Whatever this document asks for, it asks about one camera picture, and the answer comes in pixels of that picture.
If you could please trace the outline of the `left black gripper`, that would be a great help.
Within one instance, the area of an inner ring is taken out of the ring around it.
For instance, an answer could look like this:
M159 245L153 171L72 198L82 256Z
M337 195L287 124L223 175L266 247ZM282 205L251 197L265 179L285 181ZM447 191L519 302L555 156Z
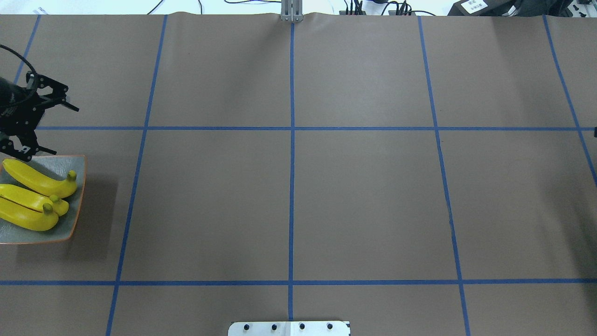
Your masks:
M26 74L26 83L21 87L1 79L1 152L21 161L30 161L38 153L57 154L39 145L35 134L47 109L62 105L80 111L69 102L68 85L33 72Z

